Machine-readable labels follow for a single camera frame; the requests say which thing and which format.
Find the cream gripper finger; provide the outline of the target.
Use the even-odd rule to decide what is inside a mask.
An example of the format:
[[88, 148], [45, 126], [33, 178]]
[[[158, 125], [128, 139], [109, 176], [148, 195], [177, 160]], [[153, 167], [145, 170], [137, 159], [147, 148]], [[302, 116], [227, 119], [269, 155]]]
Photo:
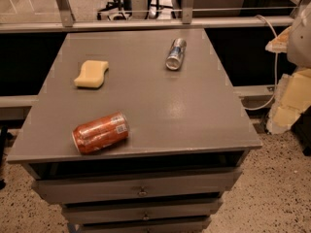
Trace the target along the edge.
[[275, 102], [268, 114], [266, 128], [271, 134], [291, 129], [311, 106], [311, 69], [296, 69], [284, 74], [277, 84]]
[[287, 27], [272, 41], [269, 41], [265, 46], [265, 49], [274, 53], [286, 53], [288, 51], [289, 35], [291, 27]]

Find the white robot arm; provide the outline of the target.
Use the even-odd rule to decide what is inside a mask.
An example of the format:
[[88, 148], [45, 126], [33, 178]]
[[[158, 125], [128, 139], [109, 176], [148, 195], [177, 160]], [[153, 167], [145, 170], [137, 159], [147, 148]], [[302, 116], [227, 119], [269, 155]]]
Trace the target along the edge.
[[275, 102], [268, 114], [267, 130], [281, 134], [290, 130], [311, 106], [311, 4], [265, 49], [285, 53], [296, 66], [291, 75], [283, 75], [278, 82]]

